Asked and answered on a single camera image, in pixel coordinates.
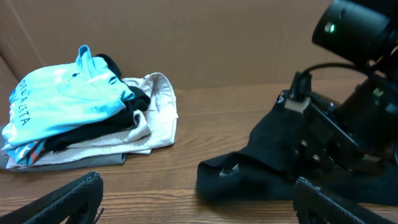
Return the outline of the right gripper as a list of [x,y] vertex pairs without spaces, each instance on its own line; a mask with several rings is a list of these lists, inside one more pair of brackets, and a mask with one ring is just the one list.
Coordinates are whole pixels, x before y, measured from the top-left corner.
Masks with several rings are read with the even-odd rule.
[[338,104],[312,90],[311,76],[297,73],[279,96],[285,108],[305,115],[297,154],[310,168],[373,170],[378,162],[397,162],[395,83],[370,75]]

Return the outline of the black polo shirt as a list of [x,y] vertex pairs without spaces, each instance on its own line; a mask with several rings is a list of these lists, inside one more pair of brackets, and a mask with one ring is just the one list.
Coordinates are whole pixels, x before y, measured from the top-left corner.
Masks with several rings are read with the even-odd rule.
[[357,203],[397,205],[397,166],[390,162],[383,163],[376,175],[348,170],[320,174],[301,160],[297,149],[305,115],[285,108],[285,102],[278,97],[240,151],[199,163],[196,191],[200,198],[210,203],[290,200],[296,180],[306,177]]

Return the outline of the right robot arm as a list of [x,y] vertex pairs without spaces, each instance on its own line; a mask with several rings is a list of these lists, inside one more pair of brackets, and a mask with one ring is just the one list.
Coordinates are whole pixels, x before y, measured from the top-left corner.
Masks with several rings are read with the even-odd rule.
[[312,42],[344,58],[323,68],[354,70],[365,81],[337,104],[312,90],[312,72],[320,65],[295,74],[285,98],[300,123],[289,164],[352,169],[397,141],[397,3],[333,1]]

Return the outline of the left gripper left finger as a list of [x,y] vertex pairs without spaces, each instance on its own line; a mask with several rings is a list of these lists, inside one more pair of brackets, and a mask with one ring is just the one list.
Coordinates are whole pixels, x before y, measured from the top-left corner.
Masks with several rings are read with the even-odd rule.
[[97,172],[86,175],[1,217],[13,224],[94,224],[103,213],[103,179]]

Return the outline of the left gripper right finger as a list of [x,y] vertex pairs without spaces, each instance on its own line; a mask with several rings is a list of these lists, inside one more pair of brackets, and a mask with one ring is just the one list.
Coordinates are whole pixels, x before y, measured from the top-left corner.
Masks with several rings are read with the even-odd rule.
[[295,183],[293,207],[300,224],[395,224],[304,177]]

